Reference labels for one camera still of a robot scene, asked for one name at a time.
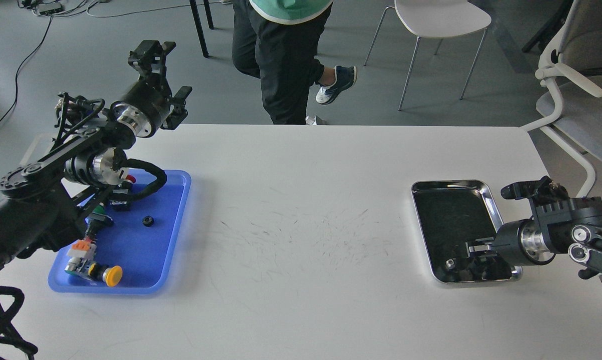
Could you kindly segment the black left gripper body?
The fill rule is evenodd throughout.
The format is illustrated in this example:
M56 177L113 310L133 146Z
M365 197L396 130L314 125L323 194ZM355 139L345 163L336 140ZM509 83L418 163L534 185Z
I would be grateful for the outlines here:
M149 138L157 130L175 130L177 117L170 111L171 88L168 84L139 80L122 98L111 104L115 121L128 125L139 138Z

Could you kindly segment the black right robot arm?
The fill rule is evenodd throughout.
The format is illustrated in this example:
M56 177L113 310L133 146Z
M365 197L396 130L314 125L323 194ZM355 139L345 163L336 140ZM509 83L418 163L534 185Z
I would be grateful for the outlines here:
M532 216L502 225L493 237L465 244L470 259L499 256L512 267L547 265L568 255L588 280L602 274L602 199L570 197L548 176L514 182L501 189L504 199L527 199Z

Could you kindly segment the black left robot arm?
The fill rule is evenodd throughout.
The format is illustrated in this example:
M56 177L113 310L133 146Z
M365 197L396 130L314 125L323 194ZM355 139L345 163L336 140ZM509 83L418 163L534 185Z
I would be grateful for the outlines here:
M166 171L125 154L136 139L175 130L187 117L183 86L173 93L166 78L166 58L176 44L141 41L128 64L138 80L110 107L102 98L63 92L55 107L58 132L49 152L22 164L0 179L0 271L15 258L38 249L56 252L71 246L68 271L113 286L119 266L93 259L95 233L112 223L96 209L109 201L131 203L158 192ZM32 360L38 348L11 323L24 303L21 289L0 285L0 344L15 347Z

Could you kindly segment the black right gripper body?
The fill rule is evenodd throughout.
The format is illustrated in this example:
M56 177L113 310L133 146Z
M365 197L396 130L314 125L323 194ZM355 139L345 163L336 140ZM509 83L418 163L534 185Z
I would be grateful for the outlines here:
M533 219L502 225L491 243L491 250L511 266L547 265L556 253L549 249Z

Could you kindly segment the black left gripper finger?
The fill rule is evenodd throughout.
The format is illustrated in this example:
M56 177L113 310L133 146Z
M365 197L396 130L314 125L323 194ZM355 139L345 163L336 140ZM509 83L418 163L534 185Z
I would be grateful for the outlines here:
M128 65L139 73L140 79L155 79L160 88L165 88L166 57L175 47L174 41L161 43L154 39L144 39L135 50L129 52Z
M191 86L182 86L175 96L167 98L167 102L172 107L171 113L166 117L161 124L161 129L175 130L187 117L186 99L191 94Z

